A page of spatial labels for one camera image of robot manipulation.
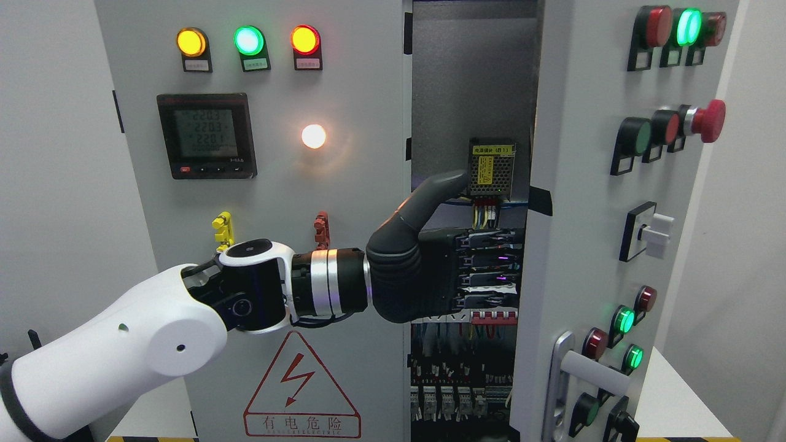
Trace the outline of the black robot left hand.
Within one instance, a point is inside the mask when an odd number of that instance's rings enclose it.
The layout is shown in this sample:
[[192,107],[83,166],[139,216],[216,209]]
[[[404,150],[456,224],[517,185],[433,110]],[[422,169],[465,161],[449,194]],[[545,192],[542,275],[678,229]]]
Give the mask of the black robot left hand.
[[510,289],[521,287],[524,229],[424,229],[468,181],[460,170],[430,176],[371,235],[373,305],[387,321],[519,305]]

